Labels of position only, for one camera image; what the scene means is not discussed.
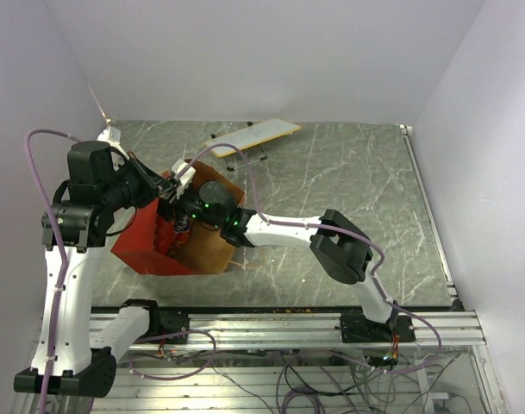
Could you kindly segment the red candy bag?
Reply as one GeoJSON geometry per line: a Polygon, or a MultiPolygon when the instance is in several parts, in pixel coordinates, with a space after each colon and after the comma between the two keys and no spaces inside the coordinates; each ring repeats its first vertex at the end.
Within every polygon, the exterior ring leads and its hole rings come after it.
{"type": "Polygon", "coordinates": [[[189,241],[191,218],[181,216],[177,221],[166,220],[157,215],[154,231],[153,249],[155,252],[173,257],[189,241]]]}

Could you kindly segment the red and brown paper bag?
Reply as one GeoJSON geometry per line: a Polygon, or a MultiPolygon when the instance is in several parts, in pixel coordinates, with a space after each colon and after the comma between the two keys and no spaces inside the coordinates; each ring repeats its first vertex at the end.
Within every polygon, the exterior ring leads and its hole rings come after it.
{"type": "Polygon", "coordinates": [[[155,200],[135,212],[110,252],[138,274],[170,277],[225,273],[235,248],[198,218],[173,213],[165,219],[155,200]]]}

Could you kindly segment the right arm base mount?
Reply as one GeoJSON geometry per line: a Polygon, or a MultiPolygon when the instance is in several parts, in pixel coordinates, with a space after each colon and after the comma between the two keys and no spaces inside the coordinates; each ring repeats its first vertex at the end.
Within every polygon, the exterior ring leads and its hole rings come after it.
{"type": "Polygon", "coordinates": [[[391,323],[375,323],[362,314],[343,313],[334,329],[341,333],[344,343],[414,342],[416,334],[412,319],[396,316],[391,323]]]}

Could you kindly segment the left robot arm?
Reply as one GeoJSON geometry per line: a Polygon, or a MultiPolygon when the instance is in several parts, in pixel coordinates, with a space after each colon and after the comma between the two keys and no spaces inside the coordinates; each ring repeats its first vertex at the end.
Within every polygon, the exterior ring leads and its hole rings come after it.
{"type": "Polygon", "coordinates": [[[68,155],[69,179],[47,203],[42,243],[47,294],[41,338],[16,392],[102,398],[117,362],[137,339],[153,342],[162,322],[152,300],[132,299],[96,338],[90,334],[93,279],[121,209],[173,197],[175,184],[106,141],[82,141],[68,155]]]}

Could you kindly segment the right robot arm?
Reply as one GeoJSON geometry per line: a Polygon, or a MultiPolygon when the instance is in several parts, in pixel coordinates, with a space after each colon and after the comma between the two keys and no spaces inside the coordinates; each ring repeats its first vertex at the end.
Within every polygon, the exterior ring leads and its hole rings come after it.
{"type": "Polygon", "coordinates": [[[397,303],[377,275],[384,251],[339,211],[327,209],[320,216],[305,218],[269,216],[239,206],[215,180],[198,190],[176,185],[169,201],[173,210],[212,226],[234,247],[308,249],[331,279],[353,287],[372,339],[385,341],[396,332],[397,303]]]}

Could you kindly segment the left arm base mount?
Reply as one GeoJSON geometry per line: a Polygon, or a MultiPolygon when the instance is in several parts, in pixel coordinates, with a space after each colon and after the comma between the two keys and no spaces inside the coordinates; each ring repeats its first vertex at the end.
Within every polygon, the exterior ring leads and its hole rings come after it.
{"type": "Polygon", "coordinates": [[[155,320],[149,324],[144,338],[157,336],[157,341],[164,344],[186,344],[188,335],[183,335],[190,327],[189,317],[179,311],[161,310],[155,320]]]}

